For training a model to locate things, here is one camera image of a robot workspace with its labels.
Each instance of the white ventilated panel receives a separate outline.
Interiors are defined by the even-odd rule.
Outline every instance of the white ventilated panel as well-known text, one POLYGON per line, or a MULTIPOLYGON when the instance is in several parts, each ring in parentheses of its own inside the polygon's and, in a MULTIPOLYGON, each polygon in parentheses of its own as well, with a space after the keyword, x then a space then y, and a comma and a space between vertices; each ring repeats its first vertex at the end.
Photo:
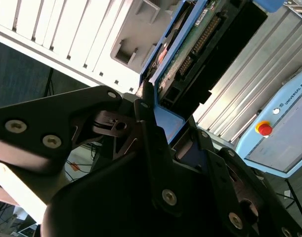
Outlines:
POLYGON ((55 0, 55 4, 53 7, 53 11, 51 14, 51 18, 50 18, 50 21, 49 21, 49 24, 48 24, 48 27, 46 30, 44 42, 43 42, 43 46, 45 48, 50 49, 50 47, 51 47, 51 44, 53 42, 53 38, 55 35, 55 30, 56 30, 56 27, 57 27, 57 24, 58 24, 58 21, 59 21, 61 12, 62 12, 63 5, 64 5, 64 0, 55 0))
POLYGON ((109 2, 92 0, 88 3, 69 54, 77 66, 82 67, 86 62, 109 2))
POLYGON ((50 18, 53 12, 53 7, 54 7, 55 0, 44 0, 37 29, 36 29, 36 43, 42 45, 44 42, 44 38, 47 32, 47 27, 50 22, 50 18))
POLYGON ((87 0, 66 0, 53 42, 53 51, 67 57, 80 24, 87 0))
POLYGON ((126 18, 127 12, 131 7, 131 3, 132 1, 127 1, 122 5, 93 72, 95 75, 99 75, 100 72, 103 72, 104 77, 106 76, 108 80, 112 82, 118 80, 118 86, 124 88, 125 91, 129 91, 130 88, 133 88, 133 92, 135 92, 138 89, 139 74, 121 63, 114 63, 115 60, 110 57, 110 52, 126 18))
POLYGON ((33 31, 37 23, 40 4, 41 0, 21 0, 20 3, 16 32, 30 40, 32 39, 33 31))
POLYGON ((86 60, 87 69, 91 72, 94 70, 96 66, 101 51, 104 48, 104 45, 108 39, 112 26, 117 19, 117 15, 121 8, 121 5, 122 5, 121 1, 114 0, 106 12, 104 21, 102 22, 99 28, 99 31, 96 35, 96 38, 89 52, 88 58, 86 60))
POLYGON ((302 19, 286 7, 269 15, 194 113, 203 129, 231 141, 302 65, 302 19))
POLYGON ((18 0, 0 0, 0 25, 12 30, 18 0))
POLYGON ((0 42, 89 86, 134 93, 139 75, 110 57, 132 2, 0 0, 0 42))

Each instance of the electronic device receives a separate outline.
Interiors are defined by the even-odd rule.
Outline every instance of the electronic device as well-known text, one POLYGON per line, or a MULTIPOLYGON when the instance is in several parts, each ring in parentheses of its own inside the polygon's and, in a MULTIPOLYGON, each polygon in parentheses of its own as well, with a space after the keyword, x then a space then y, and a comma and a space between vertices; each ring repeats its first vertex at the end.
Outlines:
MULTIPOLYGON (((282 3, 258 2, 269 12, 276 11, 282 3)), ((266 19, 265 12, 252 1, 198 0, 182 27, 179 25, 176 36, 173 30, 180 22, 184 4, 181 2, 178 6, 171 24, 146 62, 140 81, 146 79, 156 88, 155 116, 169 142, 199 103, 208 99, 209 90, 266 19), (164 59, 154 69, 165 39, 172 37, 173 43, 170 42, 164 59)))
POLYGON ((276 93, 241 137, 236 152, 251 167, 290 177, 302 166, 302 71, 276 93))
MULTIPOLYGON (((271 12, 282 2, 258 4, 271 12)), ((41 224, 38 234, 302 236, 266 179, 191 120, 265 18, 250 1, 182 1, 137 95, 97 86, 0 108, 0 185, 41 224), (71 150, 98 141, 107 159, 64 183, 71 150)))

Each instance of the black cable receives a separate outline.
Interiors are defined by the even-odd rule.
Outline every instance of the black cable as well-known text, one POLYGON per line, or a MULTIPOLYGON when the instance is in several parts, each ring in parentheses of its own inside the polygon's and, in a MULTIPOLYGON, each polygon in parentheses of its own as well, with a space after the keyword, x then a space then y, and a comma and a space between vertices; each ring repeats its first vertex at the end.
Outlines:
POLYGON ((51 80, 52 95, 55 95, 53 81, 51 80))
POLYGON ((50 68, 50 72, 49 72, 48 77, 47 77, 47 82, 46 82, 43 97, 47 97, 47 95, 48 95, 48 92, 49 92, 49 89, 50 89, 50 82, 52 80, 52 75, 53 75, 53 68, 50 68))
MULTIPOLYGON (((75 164, 69 162, 68 160, 67 160, 66 162, 67 162, 69 165, 73 165, 73 166, 75 167, 75 164)), ((79 169, 78 167, 75 167, 75 168, 76 168, 78 171, 82 172, 82 173, 86 173, 86 174, 89 173, 89 172, 87 172, 87 171, 83 171, 83 170, 79 169)))
POLYGON ((94 160, 95 156, 92 155, 92 151, 93 151, 93 144, 91 144, 90 153, 91 153, 91 160, 94 160))
POLYGON ((9 217, 7 220, 4 220, 4 219, 1 218, 1 220, 2 220, 3 222, 0 223, 0 226, 1 226, 2 224, 7 223, 11 218, 12 218, 12 216, 9 217))
POLYGON ((68 176, 70 176, 70 178, 72 179, 72 181, 75 181, 75 179, 73 179, 73 177, 67 171, 65 171, 65 172, 67 173, 68 176))
POLYGON ((2 215, 3 215, 3 213, 4 213, 4 211, 6 210, 6 208, 7 208, 7 204, 4 205, 4 209, 2 210, 2 213, 1 213, 1 215, 0 215, 0 219, 1 219, 1 217, 2 217, 2 215))

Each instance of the blue metal frame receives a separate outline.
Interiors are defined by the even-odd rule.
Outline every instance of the blue metal frame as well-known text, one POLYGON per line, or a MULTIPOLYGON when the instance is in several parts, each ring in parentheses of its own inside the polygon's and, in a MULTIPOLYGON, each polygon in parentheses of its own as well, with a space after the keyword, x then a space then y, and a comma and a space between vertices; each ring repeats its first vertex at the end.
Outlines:
MULTIPOLYGON (((151 61, 153 57, 155 56, 156 52, 159 50, 161 47, 165 36, 169 33, 172 25, 177 19, 178 13, 180 12, 182 6, 185 4, 186 0, 183 0, 177 7, 177 10, 175 11, 174 17, 169 24, 167 30, 164 32, 163 36, 159 40, 158 44, 156 45, 154 51, 150 55, 149 59, 145 63, 145 66, 142 69, 142 72, 140 74, 140 83, 142 83, 142 74, 144 74, 145 71, 148 70, 150 67, 151 61)), ((185 24, 181 28, 178 36, 176 37, 175 41, 173 42, 171 48, 169 49, 167 55, 165 56, 162 64, 159 66, 159 68, 156 70, 154 73, 153 77, 150 79, 150 82, 154 84, 154 87, 157 88, 158 86, 158 81, 161 78, 162 74, 166 70, 167 66, 169 65, 170 61, 173 59, 175 56, 176 52, 180 48, 182 42, 186 38, 188 32, 191 30, 193 27, 194 23, 198 19, 199 15, 203 11, 205 5, 206 5, 207 0, 198 0, 196 5, 194 6, 193 10, 191 11, 190 15, 188 16, 185 24)), ((256 0, 258 4, 260 4, 265 10, 269 12, 275 12, 280 6, 282 6, 284 0, 256 0)), ((157 90, 155 89, 155 117, 156 117, 156 122, 158 126, 162 127, 165 131, 166 137, 168 142, 170 143, 172 139, 177 135, 177 133, 180 131, 180 129, 184 126, 185 120, 170 112, 166 108, 161 107, 158 104, 157 98, 157 90)))
POLYGON ((251 124, 248 130, 243 134, 236 148, 237 154, 243 159, 243 161, 251 167, 259 169, 263 172, 268 172, 283 178, 289 178, 295 173, 301 166, 302 160, 299 161, 289 172, 282 172, 271 167, 256 163, 252 160, 246 159, 247 155, 254 149, 255 146, 263 139, 263 136, 255 132, 256 125, 261 121, 269 121, 271 124, 276 124, 279 119, 294 105, 298 98, 302 96, 302 72, 295 76, 292 80, 286 83, 272 98, 264 110, 260 113, 257 119, 251 124), (293 103, 281 104, 282 98, 289 98, 292 91, 296 91, 298 88, 301 89, 293 97, 293 103), (279 108, 280 113, 277 115, 273 114, 273 109, 279 108))

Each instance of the bolt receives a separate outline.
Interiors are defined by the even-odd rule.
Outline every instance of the bolt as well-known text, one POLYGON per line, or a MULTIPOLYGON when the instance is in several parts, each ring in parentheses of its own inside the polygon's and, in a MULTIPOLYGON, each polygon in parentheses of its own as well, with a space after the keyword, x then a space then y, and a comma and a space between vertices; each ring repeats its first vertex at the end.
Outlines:
POLYGON ((239 230, 243 229, 242 220, 240 219, 240 217, 237 214, 235 214, 234 212, 230 212, 229 219, 230 219, 231 223, 235 226, 235 228, 237 228, 239 230))
POLYGON ((9 120, 4 126, 9 132, 13 133, 21 133, 27 130, 27 125, 20 120, 9 120))
POLYGON ((170 206, 175 206, 177 203, 177 197, 172 190, 164 189, 162 191, 162 197, 163 200, 170 206))
POLYGON ((284 234, 285 237, 292 237, 292 235, 289 232, 289 230, 287 230, 285 227, 282 227, 281 231, 283 232, 283 234, 284 234))
POLYGON ((116 97, 117 97, 116 94, 113 93, 113 92, 111 92, 111 91, 108 92, 108 95, 109 95, 110 97, 112 97, 112 98, 116 98, 116 97))
POLYGON ((59 137, 55 136, 55 135, 47 135, 42 139, 43 144, 46 147, 55 149, 58 148, 62 145, 62 141, 59 137))
POLYGON ((231 150, 228 150, 228 153, 229 153, 229 155, 230 155, 230 156, 232 156, 232 157, 234 157, 234 156, 235 156, 234 152, 233 152, 233 151, 231 151, 231 150))
POLYGON ((149 106, 147 104, 145 104, 144 102, 141 103, 141 105, 143 105, 144 107, 148 108, 149 106))
POLYGON ((204 131, 201 132, 201 135, 203 135, 204 137, 208 138, 208 134, 205 133, 204 131))

